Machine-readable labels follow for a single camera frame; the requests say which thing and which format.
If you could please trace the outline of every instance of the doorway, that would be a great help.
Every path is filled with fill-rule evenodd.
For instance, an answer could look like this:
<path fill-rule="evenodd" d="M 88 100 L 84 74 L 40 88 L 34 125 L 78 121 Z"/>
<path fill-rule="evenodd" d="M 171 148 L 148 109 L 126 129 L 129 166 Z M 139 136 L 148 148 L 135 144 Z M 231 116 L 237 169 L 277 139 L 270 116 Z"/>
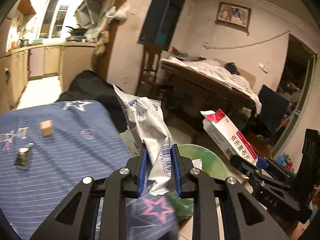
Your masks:
<path fill-rule="evenodd" d="M 287 58 L 277 93 L 290 104 L 276 134 L 270 143 L 274 146 L 274 157 L 285 143 L 299 119 L 304 103 L 308 98 L 314 76 L 317 55 L 303 42 L 289 35 Z"/>

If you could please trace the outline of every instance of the kitchen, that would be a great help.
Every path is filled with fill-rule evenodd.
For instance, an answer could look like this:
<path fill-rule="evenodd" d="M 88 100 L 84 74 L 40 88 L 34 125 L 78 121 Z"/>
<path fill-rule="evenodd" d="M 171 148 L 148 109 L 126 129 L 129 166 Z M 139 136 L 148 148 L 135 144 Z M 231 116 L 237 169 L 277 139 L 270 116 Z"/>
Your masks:
<path fill-rule="evenodd" d="M 103 19 L 114 2 L 18 0 L 0 27 L 0 71 L 5 72 L 0 75 L 0 114 L 19 109 L 23 92 L 35 80 L 57 80 L 58 90 L 50 82 L 37 88 L 55 89 L 56 97 L 77 74 L 91 69 Z"/>

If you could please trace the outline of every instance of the window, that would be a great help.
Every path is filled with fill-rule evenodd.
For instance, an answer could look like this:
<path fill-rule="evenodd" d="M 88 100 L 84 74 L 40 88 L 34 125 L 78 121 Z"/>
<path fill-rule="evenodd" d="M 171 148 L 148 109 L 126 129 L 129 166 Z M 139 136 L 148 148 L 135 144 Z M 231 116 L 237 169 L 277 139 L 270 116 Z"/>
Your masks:
<path fill-rule="evenodd" d="M 145 41 L 169 49 L 185 0 L 152 0 L 143 24 L 139 43 Z"/>
<path fill-rule="evenodd" d="M 71 0 L 50 0 L 39 38 L 59 38 Z"/>

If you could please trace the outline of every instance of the green trash bin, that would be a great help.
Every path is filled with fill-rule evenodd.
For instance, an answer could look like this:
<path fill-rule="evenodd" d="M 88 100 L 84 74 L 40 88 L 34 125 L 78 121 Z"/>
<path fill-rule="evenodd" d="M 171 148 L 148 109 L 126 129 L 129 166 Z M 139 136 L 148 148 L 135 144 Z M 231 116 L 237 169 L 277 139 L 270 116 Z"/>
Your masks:
<path fill-rule="evenodd" d="M 212 151 L 194 144 L 182 144 L 178 146 L 181 156 L 191 160 L 201 159 L 202 169 L 211 177 L 225 180 L 228 177 L 228 170 L 223 161 Z"/>
<path fill-rule="evenodd" d="M 211 177 L 223 180 L 228 177 L 226 166 L 212 151 L 194 144 L 182 144 L 178 146 L 178 149 L 181 156 L 191 160 L 201 159 L 202 169 Z M 192 198 L 181 199 L 175 191 L 169 192 L 165 196 L 173 206 L 179 222 L 193 215 Z"/>

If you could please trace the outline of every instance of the wooden chair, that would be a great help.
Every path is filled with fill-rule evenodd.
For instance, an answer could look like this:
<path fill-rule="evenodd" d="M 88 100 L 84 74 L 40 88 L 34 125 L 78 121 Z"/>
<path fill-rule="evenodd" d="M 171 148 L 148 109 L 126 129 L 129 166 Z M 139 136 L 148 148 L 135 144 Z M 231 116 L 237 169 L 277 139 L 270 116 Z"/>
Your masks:
<path fill-rule="evenodd" d="M 156 86 L 156 74 L 159 68 L 160 55 L 163 49 L 163 46 L 152 44 L 147 41 L 144 44 L 139 80 L 135 95 L 139 92 L 141 82 L 151 85 L 149 95 L 152 93 Z"/>

